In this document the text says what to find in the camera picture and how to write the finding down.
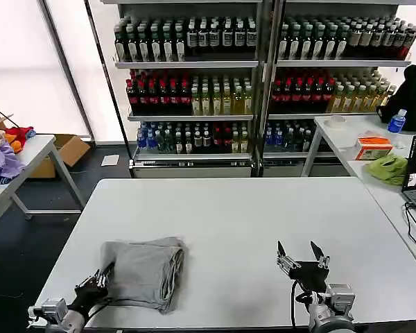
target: black bag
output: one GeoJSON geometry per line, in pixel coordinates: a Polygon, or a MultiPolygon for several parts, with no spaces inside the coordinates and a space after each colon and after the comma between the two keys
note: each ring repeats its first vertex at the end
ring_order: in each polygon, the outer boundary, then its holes
{"type": "Polygon", "coordinates": [[[388,123],[400,109],[407,110],[403,130],[416,131],[416,66],[411,65],[404,71],[405,82],[388,101],[378,108],[377,113],[383,123],[388,123]]]}

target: green bag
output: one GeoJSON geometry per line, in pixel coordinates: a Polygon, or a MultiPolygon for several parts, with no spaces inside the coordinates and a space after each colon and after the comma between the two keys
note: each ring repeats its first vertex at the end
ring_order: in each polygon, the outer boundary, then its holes
{"type": "Polygon", "coordinates": [[[365,170],[385,184],[402,186],[407,173],[406,158],[389,154],[365,165],[365,170]]]}

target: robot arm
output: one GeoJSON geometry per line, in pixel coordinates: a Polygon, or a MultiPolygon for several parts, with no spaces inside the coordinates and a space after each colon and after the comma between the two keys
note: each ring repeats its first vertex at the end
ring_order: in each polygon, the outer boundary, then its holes
{"type": "Polygon", "coordinates": [[[310,313],[309,329],[312,333],[354,332],[350,310],[355,299],[348,284],[327,284],[330,257],[311,242],[316,262],[295,261],[286,255],[280,242],[277,244],[277,264],[287,276],[296,281],[303,293],[295,299],[310,313]]]}
{"type": "Polygon", "coordinates": [[[87,321],[91,309],[108,295],[109,278],[114,262],[102,272],[97,271],[76,286],[76,298],[67,305],[64,298],[46,300],[41,307],[30,307],[29,317],[45,319],[46,329],[54,332],[80,333],[87,321]]]}

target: folded gray towel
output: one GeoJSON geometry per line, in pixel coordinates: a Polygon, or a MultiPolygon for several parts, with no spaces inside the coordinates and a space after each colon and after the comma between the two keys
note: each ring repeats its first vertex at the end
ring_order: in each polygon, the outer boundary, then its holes
{"type": "Polygon", "coordinates": [[[107,241],[101,249],[104,269],[115,262],[110,278],[111,305],[133,305],[170,311],[183,268],[184,244],[168,237],[144,243],[107,241]]]}

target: white folding table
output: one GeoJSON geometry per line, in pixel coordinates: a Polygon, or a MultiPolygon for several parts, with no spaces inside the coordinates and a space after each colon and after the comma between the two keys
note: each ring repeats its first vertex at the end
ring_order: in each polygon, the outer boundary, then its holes
{"type": "Polygon", "coordinates": [[[36,135],[26,141],[23,150],[17,154],[20,162],[25,165],[25,169],[9,184],[0,185],[0,216],[9,208],[13,201],[23,211],[26,218],[30,218],[33,214],[81,213],[86,202],[72,180],[57,148],[54,146],[54,141],[54,135],[36,135]],[[81,210],[29,210],[15,194],[20,185],[32,174],[46,156],[49,156],[52,163],[54,163],[54,166],[66,184],[69,193],[81,210]]]}
{"type": "MultiPolygon", "coordinates": [[[[370,161],[355,161],[349,154],[349,147],[356,143],[356,138],[363,135],[368,130],[388,137],[386,125],[375,115],[345,117],[345,125],[342,128],[331,128],[326,124],[328,117],[316,117],[314,119],[317,128],[311,143],[311,149],[306,159],[302,176],[308,176],[313,165],[315,154],[318,151],[319,143],[322,138],[327,141],[336,157],[343,164],[351,176],[358,177],[367,187],[376,202],[381,206],[385,215],[390,220],[393,227],[397,230],[407,247],[416,258],[416,245],[408,237],[408,224],[404,214],[405,196],[401,194],[401,187],[387,185],[380,180],[372,177],[364,170],[370,161]]],[[[392,153],[408,157],[410,153],[413,135],[416,133],[402,132],[399,134],[399,141],[404,145],[403,149],[393,148],[392,153]]],[[[412,222],[412,234],[416,238],[416,227],[412,222]]]]}
{"type": "MultiPolygon", "coordinates": [[[[310,241],[331,256],[327,282],[352,286],[357,323],[416,320],[416,261],[355,177],[101,180],[36,305],[72,302],[105,241],[167,236],[188,248],[176,310],[108,307],[88,327],[289,327],[278,240],[293,259],[314,260],[310,241]]],[[[303,305],[295,316],[307,325],[303,305]]]]}

